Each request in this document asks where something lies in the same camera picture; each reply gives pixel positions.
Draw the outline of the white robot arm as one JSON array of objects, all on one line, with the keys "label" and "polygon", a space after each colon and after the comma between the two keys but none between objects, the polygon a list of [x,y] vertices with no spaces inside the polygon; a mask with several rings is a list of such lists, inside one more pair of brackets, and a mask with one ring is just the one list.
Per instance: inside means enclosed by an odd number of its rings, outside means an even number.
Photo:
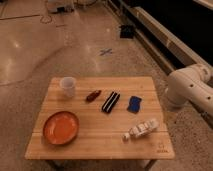
[{"label": "white robot arm", "polygon": [[191,101],[213,117],[213,88],[207,84],[210,69],[204,64],[193,64],[171,72],[167,77],[165,96],[173,108],[181,108]]}]

